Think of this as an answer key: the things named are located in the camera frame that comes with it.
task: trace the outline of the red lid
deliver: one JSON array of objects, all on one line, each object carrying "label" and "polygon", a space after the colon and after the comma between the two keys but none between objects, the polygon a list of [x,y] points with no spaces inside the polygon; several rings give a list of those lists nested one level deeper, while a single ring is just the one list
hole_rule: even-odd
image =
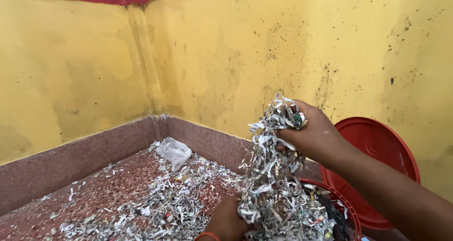
[{"label": "red lid", "polygon": [[[335,127],[345,140],[360,151],[420,183],[419,169],[411,150],[387,125],[365,117],[350,117],[339,121]],[[323,166],[321,175],[327,185],[340,192],[352,204],[362,226],[377,230],[393,228],[340,176]]]}]

